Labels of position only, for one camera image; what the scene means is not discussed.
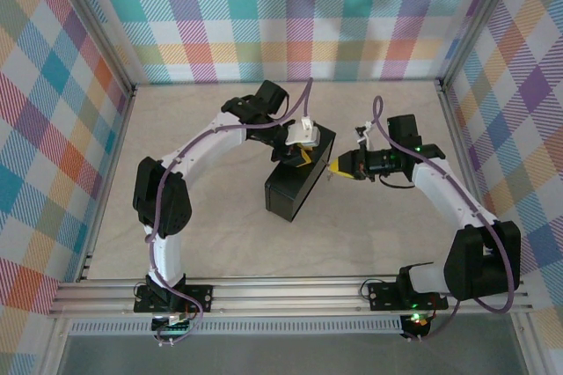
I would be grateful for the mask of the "black box starry night print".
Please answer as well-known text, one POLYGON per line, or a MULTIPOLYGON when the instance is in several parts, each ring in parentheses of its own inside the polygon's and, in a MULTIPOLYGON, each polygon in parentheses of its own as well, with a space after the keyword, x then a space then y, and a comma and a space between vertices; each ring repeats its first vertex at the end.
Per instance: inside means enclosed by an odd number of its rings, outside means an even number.
POLYGON ((318 125, 320 144, 313 149, 312 162, 300 167, 279 163, 267 178, 266 210, 292 222, 319 180, 330 158, 336 133, 318 125))

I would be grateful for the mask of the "right circuit board with light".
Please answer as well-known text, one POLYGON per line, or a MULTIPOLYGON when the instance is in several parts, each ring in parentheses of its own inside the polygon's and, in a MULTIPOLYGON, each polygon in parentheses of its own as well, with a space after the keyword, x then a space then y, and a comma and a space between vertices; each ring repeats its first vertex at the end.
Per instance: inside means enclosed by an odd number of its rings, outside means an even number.
POLYGON ((400 335, 406 339, 424 337, 430 332, 431 321, 432 319, 427 314, 416 312, 410 315, 401 315, 402 333, 400 335))

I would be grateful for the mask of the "left green circuit board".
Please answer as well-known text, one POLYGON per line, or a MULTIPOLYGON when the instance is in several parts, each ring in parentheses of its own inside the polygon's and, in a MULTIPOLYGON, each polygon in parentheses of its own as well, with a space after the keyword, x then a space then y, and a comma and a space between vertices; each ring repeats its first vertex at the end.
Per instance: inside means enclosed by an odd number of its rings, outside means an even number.
POLYGON ((182 335, 190 330, 192 322, 193 318, 188 317, 186 313, 156 315, 151 320, 150 330, 154 333, 182 335))

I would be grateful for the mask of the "right aluminium side rail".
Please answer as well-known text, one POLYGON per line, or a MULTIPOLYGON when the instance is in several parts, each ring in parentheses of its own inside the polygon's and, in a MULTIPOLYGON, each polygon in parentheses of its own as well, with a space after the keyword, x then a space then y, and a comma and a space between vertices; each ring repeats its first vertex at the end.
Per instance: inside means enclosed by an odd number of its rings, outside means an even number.
POLYGON ((435 89, 450 133, 451 141, 454 145, 464 185, 470 194, 477 200, 478 204, 486 211, 485 214, 492 217, 494 221, 497 221, 498 217, 493 212, 489 211, 483 204, 483 197, 478 189, 477 178, 473 171, 470 155, 465 148, 461 127, 455 116, 454 107, 450 97, 446 92, 443 81, 440 78, 435 80, 435 89))

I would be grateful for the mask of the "aluminium side rail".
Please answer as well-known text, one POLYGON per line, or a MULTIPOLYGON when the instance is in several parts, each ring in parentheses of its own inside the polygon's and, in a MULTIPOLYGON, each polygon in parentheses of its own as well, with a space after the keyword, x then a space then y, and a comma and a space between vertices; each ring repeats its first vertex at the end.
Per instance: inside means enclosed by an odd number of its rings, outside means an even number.
POLYGON ((116 138, 112 154, 110 156, 111 160, 109 162, 109 166, 107 167, 107 173, 106 173, 106 177, 104 178, 104 184, 100 191, 100 198, 96 207, 96 212, 94 214, 91 227, 87 233, 87 236, 84 239, 84 247, 79 256, 76 271, 73 277, 71 278, 71 282, 73 283, 80 283, 81 281, 87 278, 87 273, 91 265, 91 258, 94 254, 96 243, 99 238, 99 233, 103 223, 104 215, 106 213, 106 207, 108 204, 109 196, 111 194, 113 180, 115 177, 117 166, 119 164, 122 147, 128 131, 128 125, 135 106, 135 99, 137 93, 138 93, 138 86, 135 85, 132 91, 130 92, 128 96, 128 100, 126 102, 122 124, 118 136, 116 138))
POLYGON ((477 178, 473 171, 470 155, 465 148, 461 127, 455 116, 454 107, 450 97, 446 92, 443 81, 440 78, 435 80, 435 89, 450 133, 451 141, 454 145, 464 185, 470 194, 477 200, 478 204, 486 211, 485 214, 492 217, 494 221, 497 221, 498 217, 493 212, 489 211, 483 204, 483 197, 478 189, 477 178))

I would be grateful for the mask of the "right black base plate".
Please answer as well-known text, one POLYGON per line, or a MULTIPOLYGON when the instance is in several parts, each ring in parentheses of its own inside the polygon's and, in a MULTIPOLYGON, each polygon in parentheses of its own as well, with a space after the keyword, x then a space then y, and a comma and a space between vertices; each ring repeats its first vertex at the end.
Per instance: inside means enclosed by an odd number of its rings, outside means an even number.
POLYGON ((439 293, 403 293, 395 283, 368 283, 371 311, 438 311, 449 308, 439 293))

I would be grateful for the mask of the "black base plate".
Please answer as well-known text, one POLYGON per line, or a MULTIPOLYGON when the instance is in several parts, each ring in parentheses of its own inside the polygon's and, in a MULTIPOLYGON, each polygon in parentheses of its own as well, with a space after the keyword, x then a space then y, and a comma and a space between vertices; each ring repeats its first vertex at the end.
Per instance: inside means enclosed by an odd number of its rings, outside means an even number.
POLYGON ((395 283, 368 283, 371 311, 438 311, 449 308, 439 293, 403 293, 395 283))
MULTIPOLYGON (((179 291, 200 303, 203 311, 209 313, 213 300, 213 287, 211 285, 185 285, 179 291)), ((195 313, 197 305, 177 294, 171 293, 156 285, 156 289, 145 283, 137 284, 134 288, 135 313, 195 313)))

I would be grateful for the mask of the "right aluminium frame post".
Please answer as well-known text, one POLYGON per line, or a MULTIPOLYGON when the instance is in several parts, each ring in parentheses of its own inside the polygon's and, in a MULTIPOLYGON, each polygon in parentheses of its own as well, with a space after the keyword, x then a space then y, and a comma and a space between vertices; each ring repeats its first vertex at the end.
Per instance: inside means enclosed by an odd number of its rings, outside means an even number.
POLYGON ((436 79, 436 85, 443 94, 447 93, 461 71, 471 50, 474 48, 481 31, 491 18, 500 0, 478 0, 472 1, 470 9, 472 15, 467 19, 462 36, 455 47, 451 48, 449 58, 445 59, 441 75, 436 79))

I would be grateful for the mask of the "aluminium frame post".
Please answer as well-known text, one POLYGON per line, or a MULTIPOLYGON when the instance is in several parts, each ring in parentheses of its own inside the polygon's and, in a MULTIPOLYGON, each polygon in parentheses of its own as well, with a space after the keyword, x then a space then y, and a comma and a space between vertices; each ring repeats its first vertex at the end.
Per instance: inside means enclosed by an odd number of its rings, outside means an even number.
POLYGON ((472 1, 470 9, 472 15, 467 19, 462 36, 455 47, 451 48, 449 58, 445 59, 441 75, 436 79, 436 85, 443 94, 447 93, 461 71, 471 50, 474 48, 481 31, 491 18, 500 0, 478 0, 472 1))
POLYGON ((129 98, 134 97, 136 88, 134 80, 128 74, 117 50, 113 47, 113 43, 110 41, 106 30, 94 12, 90 0, 70 0, 70 2, 83 22, 85 30, 92 37, 100 53, 106 59, 109 69, 116 76, 120 86, 129 98))

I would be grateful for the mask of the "aluminium mounting rail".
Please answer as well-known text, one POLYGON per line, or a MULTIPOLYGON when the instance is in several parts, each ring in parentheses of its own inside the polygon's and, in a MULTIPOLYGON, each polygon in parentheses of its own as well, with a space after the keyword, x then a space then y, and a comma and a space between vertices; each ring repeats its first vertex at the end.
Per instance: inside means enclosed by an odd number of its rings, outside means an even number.
MULTIPOLYGON (((325 317, 370 315, 359 292, 362 276, 199 278, 211 285, 207 317, 325 317)), ((51 305, 52 318, 132 317, 141 279, 89 279, 63 283, 51 305)))

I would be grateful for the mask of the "left aluminium side rail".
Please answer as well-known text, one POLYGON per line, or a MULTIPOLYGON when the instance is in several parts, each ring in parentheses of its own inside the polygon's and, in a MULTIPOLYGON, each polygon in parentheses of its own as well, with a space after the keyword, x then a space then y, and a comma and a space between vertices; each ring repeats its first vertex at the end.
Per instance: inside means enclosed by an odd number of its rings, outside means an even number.
POLYGON ((108 204, 109 196, 111 194, 113 180, 115 177, 117 166, 119 164, 122 147, 128 131, 128 125, 135 106, 135 99, 137 93, 138 93, 138 86, 135 85, 132 91, 130 92, 128 96, 128 100, 126 102, 122 124, 118 136, 116 138, 112 154, 110 156, 111 160, 109 162, 109 166, 107 167, 107 173, 106 173, 106 177, 104 178, 104 184, 100 191, 100 198, 96 207, 96 212, 94 214, 91 227, 87 233, 87 236, 84 239, 84 247, 79 256, 76 271, 73 277, 71 278, 71 282, 73 283, 80 283, 81 281, 87 278, 87 273, 91 265, 91 258, 94 254, 96 243, 99 238, 99 233, 103 223, 104 215, 106 213, 106 207, 108 204))

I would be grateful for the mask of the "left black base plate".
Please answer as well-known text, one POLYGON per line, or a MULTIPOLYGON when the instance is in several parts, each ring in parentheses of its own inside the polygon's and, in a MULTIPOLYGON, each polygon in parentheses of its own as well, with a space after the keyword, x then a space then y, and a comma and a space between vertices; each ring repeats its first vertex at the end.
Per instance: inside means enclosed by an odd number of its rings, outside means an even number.
MULTIPOLYGON (((213 300, 213 287, 211 285, 185 285, 179 291, 200 303, 203 311, 209 313, 213 300)), ((177 294, 171 293, 156 285, 156 289, 145 283, 137 284, 134 288, 135 313, 195 313, 197 305, 177 294)))

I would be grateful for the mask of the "left aluminium frame post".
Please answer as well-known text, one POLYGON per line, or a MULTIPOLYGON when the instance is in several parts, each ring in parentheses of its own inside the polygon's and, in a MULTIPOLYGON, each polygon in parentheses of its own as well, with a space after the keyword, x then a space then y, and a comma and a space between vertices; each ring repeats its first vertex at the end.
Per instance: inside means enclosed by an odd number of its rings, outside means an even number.
POLYGON ((85 30, 92 37, 100 53, 106 59, 109 69, 116 76, 120 86, 129 98, 134 97, 136 88, 134 80, 128 74, 117 50, 113 47, 113 43, 110 41, 106 30, 94 12, 90 0, 70 0, 70 2, 83 22, 85 30))

